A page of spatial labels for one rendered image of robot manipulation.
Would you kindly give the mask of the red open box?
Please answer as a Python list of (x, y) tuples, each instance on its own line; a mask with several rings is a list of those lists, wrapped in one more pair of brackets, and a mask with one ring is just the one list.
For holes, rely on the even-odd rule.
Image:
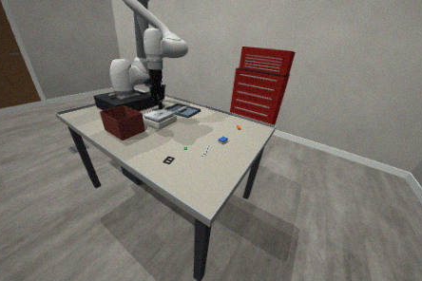
[(144, 132), (140, 113), (124, 105), (100, 111), (105, 130), (122, 141)]

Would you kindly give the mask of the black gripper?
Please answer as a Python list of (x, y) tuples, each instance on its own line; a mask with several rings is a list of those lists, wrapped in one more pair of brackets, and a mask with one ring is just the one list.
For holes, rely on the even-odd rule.
[(165, 89), (165, 84), (163, 84), (163, 81), (162, 81), (163, 73), (161, 70), (149, 69), (149, 78), (154, 79), (156, 81), (156, 83), (153, 86), (149, 87), (150, 94), (154, 100), (155, 106), (159, 105), (159, 110), (162, 110), (163, 109), (162, 100), (164, 99), (164, 89)]

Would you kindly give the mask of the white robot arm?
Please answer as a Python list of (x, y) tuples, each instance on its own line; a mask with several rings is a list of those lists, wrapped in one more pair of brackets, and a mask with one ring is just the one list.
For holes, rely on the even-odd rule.
[[(113, 60), (110, 65), (110, 78), (114, 92), (109, 94), (109, 97), (120, 101), (141, 96), (134, 90), (137, 84), (153, 86), (156, 81), (149, 79), (149, 69), (163, 69), (163, 58), (181, 58), (188, 51), (187, 43), (175, 33), (171, 33), (148, 10), (147, 1), (149, 0), (123, 1), (134, 12), (137, 57), (134, 65), (126, 59)], [(149, 28), (148, 24), (153, 28)]]

